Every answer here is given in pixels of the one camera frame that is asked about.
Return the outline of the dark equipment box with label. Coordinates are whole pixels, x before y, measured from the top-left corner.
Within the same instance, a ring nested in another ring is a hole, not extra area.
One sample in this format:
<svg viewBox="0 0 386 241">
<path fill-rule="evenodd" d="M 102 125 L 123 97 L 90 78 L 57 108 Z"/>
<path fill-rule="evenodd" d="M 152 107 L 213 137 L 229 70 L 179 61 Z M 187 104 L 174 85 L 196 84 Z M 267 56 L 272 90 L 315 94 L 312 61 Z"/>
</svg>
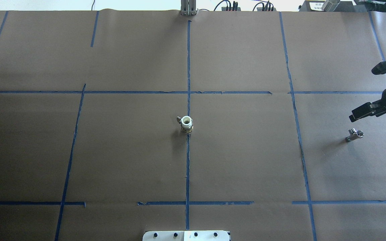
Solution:
<svg viewBox="0 0 386 241">
<path fill-rule="evenodd" d="M 355 12 L 352 1 L 305 0 L 298 7 L 299 12 Z"/>
</svg>

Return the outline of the white PPR valve with brass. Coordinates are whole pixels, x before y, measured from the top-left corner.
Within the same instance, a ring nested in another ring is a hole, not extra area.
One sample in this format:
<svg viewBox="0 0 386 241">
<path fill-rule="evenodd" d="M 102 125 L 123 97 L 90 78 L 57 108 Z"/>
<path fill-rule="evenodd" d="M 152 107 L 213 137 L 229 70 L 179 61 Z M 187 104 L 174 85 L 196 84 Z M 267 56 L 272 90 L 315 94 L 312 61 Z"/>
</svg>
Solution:
<svg viewBox="0 0 386 241">
<path fill-rule="evenodd" d="M 190 135 L 192 133 L 192 131 L 193 131 L 193 119 L 190 116 L 188 116 L 188 115 L 185 115 L 183 117 L 178 116 L 177 122 L 180 124 L 181 131 L 184 134 Z"/>
</svg>

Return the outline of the small metal valve handle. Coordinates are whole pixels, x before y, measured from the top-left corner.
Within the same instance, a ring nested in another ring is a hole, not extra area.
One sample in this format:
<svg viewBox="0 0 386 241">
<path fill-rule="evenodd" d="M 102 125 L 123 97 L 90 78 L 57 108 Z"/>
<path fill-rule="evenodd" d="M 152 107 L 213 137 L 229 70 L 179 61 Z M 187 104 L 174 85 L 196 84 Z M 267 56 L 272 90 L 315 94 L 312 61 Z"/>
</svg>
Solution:
<svg viewBox="0 0 386 241">
<path fill-rule="evenodd" d="M 348 130 L 348 132 L 349 136 L 345 137 L 345 142 L 347 143 L 364 137 L 364 133 L 362 130 L 356 130 L 355 128 L 351 128 Z"/>
</svg>

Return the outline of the aluminium profile post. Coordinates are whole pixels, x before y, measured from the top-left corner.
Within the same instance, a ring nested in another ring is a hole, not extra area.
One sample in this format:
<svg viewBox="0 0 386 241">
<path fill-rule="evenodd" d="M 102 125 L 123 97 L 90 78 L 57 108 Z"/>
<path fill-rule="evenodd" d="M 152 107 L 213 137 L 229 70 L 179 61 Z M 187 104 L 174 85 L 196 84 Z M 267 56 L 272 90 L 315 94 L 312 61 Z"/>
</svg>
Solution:
<svg viewBox="0 0 386 241">
<path fill-rule="evenodd" d="M 181 16 L 195 16 L 197 14 L 196 0 L 181 0 Z"/>
</svg>

